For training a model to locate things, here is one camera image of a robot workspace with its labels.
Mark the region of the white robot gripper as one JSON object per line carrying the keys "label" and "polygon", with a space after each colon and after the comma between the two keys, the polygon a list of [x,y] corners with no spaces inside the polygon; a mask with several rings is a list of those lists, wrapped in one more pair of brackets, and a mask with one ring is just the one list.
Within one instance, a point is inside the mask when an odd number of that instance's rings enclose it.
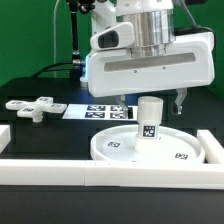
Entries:
{"label": "white robot gripper", "polygon": [[87,61],[89,92],[94,97],[118,95],[125,117],[132,119],[124,95],[177,89],[172,112],[180,115],[186,88],[214,79],[213,48],[213,33],[204,32],[177,36],[161,56],[132,58],[129,49],[94,52]]}

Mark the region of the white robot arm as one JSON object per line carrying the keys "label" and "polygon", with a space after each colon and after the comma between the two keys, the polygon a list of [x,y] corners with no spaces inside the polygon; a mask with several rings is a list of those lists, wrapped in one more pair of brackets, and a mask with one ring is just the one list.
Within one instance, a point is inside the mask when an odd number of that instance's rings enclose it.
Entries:
{"label": "white robot arm", "polygon": [[173,7],[184,0],[98,1],[92,11],[91,51],[85,61],[94,97],[176,90],[174,112],[182,111],[189,87],[214,79],[212,31],[193,26],[176,30]]}

